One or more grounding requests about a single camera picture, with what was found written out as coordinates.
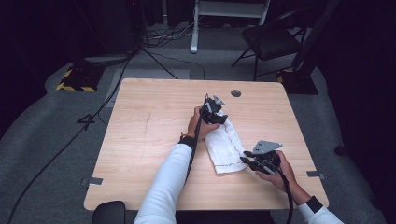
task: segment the chair backrest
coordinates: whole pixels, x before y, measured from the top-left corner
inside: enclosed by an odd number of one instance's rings
[[[265,24],[265,32],[295,27],[303,29],[313,27],[324,10],[324,7],[305,7],[286,12]]]

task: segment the chair seat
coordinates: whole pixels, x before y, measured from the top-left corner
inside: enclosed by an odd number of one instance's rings
[[[257,26],[246,29],[243,36],[262,61],[297,53],[302,47],[302,44],[287,30],[263,33],[260,26]],[[260,38],[260,41],[253,45],[257,38]]]

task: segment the hand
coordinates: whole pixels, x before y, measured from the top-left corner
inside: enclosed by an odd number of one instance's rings
[[[297,183],[296,177],[294,175],[294,171],[291,168],[290,163],[286,160],[285,155],[282,151],[277,150],[276,154],[280,158],[280,168],[282,169],[283,175],[289,181],[289,188],[291,191],[292,198],[297,205],[303,204],[308,202],[311,196]],[[279,172],[276,172],[275,175],[267,175],[260,171],[255,172],[261,179],[271,182],[277,189],[280,189],[284,192],[285,190],[285,183],[283,182],[282,177],[280,176]]]
[[[189,123],[189,128],[187,130],[187,135],[191,136],[191,137],[195,137],[195,127],[197,126],[198,123],[198,119],[199,119],[199,115],[200,115],[200,106],[196,106],[194,108],[194,116],[191,117],[190,119],[190,123]],[[220,127],[220,124],[207,124],[205,122],[201,122],[201,128],[199,131],[199,136],[198,136],[198,140],[204,139],[205,136],[213,131],[216,130],[217,128]]]

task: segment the person's right hand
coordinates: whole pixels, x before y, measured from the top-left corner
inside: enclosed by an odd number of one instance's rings
[[[290,163],[286,160],[285,155],[282,151],[276,150],[276,154],[280,158],[280,168],[282,169],[283,175],[289,180],[289,184],[297,184],[296,177],[294,176],[293,169],[291,168]],[[280,176],[279,172],[276,172],[275,175],[268,175],[260,171],[255,172],[261,179],[271,182],[277,189],[280,189],[284,192],[285,184],[283,183],[283,179]]]

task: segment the black mechanical device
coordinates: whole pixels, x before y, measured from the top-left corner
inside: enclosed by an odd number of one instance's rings
[[[205,123],[219,123],[223,124],[227,120],[228,115],[219,115],[221,106],[225,105],[219,97],[213,95],[211,99],[208,95],[205,97],[205,103],[201,109],[201,118]]]
[[[274,175],[278,171],[280,158],[275,149],[282,147],[280,143],[259,141],[252,151],[244,151],[246,157],[240,157],[241,161],[249,166],[252,171],[260,171],[268,175]]]

